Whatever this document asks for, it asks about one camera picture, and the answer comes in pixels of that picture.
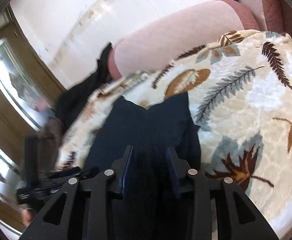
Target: metal screw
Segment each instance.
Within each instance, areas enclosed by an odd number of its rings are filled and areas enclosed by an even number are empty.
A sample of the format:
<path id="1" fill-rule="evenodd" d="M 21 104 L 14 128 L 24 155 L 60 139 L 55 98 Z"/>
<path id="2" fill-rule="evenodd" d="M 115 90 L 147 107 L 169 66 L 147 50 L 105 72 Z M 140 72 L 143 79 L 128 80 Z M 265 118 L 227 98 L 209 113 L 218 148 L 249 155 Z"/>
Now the metal screw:
<path id="1" fill-rule="evenodd" d="M 196 175 L 198 173 L 198 171 L 196 171 L 195 169 L 189 169 L 188 170 L 188 174 L 189 175 Z"/>
<path id="2" fill-rule="evenodd" d="M 104 174 L 106 176 L 111 176 L 111 175 L 113 175 L 113 170 L 105 170 Z"/>
<path id="3" fill-rule="evenodd" d="M 230 177 L 226 177 L 224 178 L 224 182 L 226 182 L 227 184 L 232 184 L 233 183 L 233 179 Z"/>
<path id="4" fill-rule="evenodd" d="M 76 178 L 71 178 L 71 179 L 68 180 L 68 183 L 70 185 L 76 184 L 77 183 L 77 179 Z"/>

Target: white wall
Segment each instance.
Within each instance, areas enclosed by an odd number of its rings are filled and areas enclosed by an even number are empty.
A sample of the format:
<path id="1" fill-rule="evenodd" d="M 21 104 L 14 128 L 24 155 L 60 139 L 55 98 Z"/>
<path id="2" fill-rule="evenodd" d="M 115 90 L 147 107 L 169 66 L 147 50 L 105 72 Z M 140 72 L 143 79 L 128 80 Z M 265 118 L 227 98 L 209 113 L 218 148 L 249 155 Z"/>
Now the white wall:
<path id="1" fill-rule="evenodd" d="M 35 51 L 69 87 L 94 71 L 108 41 L 206 1 L 211 0 L 12 0 L 11 7 Z"/>

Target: window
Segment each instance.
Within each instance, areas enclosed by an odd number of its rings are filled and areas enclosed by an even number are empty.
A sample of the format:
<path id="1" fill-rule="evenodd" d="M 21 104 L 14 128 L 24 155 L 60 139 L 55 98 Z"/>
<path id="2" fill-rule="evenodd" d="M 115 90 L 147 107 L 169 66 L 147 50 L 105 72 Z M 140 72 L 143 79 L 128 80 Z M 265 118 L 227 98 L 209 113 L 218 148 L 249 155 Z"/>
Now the window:
<path id="1" fill-rule="evenodd" d="M 0 39 L 0 89 L 7 100 L 35 130 L 53 115 L 51 103 L 28 77 L 8 41 Z"/>
<path id="2" fill-rule="evenodd" d="M 17 203 L 15 189 L 21 181 L 20 168 L 0 149 L 0 198 L 6 203 Z"/>

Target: black plastic mount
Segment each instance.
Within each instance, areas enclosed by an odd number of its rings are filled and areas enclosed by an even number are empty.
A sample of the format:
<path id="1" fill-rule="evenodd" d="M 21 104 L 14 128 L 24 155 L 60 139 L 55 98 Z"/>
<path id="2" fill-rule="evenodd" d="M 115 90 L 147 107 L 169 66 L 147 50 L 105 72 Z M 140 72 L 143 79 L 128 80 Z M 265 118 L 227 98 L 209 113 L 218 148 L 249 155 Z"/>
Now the black plastic mount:
<path id="1" fill-rule="evenodd" d="M 115 239 L 112 228 L 111 199 L 125 197 L 127 173 L 133 148 L 111 170 L 94 178 L 71 178 L 51 197 L 20 237 L 32 239 Z M 218 240 L 278 239 L 263 215 L 232 180 L 209 179 L 190 170 L 173 147 L 166 151 L 170 180 L 176 198 L 193 194 L 193 212 L 183 239 L 212 239 L 211 202 L 215 199 Z"/>

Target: hand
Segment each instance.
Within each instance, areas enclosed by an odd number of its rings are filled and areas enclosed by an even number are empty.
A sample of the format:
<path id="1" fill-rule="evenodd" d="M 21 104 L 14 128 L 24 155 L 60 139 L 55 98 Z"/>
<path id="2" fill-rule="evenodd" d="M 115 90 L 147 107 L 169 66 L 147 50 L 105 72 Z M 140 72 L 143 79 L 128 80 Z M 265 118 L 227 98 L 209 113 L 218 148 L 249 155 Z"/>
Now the hand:
<path id="1" fill-rule="evenodd" d="M 28 227 L 33 220 L 33 213 L 31 209 L 21 209 L 21 219 L 23 224 Z"/>

